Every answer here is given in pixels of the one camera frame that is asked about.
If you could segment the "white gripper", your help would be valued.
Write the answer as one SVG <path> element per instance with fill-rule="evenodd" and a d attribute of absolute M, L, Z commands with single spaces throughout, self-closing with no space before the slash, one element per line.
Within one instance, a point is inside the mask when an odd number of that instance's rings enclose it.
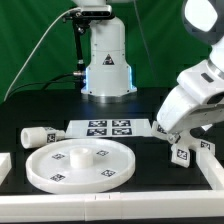
<path fill-rule="evenodd" d="M 170 144 L 184 130 L 224 121 L 224 72 L 211 60 L 182 71 L 177 82 L 157 114 Z"/>

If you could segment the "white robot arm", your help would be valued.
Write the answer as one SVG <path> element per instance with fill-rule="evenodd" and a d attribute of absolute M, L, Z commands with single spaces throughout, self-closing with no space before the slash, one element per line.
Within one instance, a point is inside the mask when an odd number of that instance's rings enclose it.
<path fill-rule="evenodd" d="M 72 0 L 75 17 L 91 29 L 91 62 L 85 69 L 82 93 L 99 102 L 118 100 L 136 91 L 125 59 L 124 25 L 111 5 L 131 0 Z M 184 0 L 185 29 L 212 51 L 200 63 L 182 71 L 178 85 L 160 107 L 152 135 L 177 137 L 186 130 L 224 121 L 224 0 Z"/>

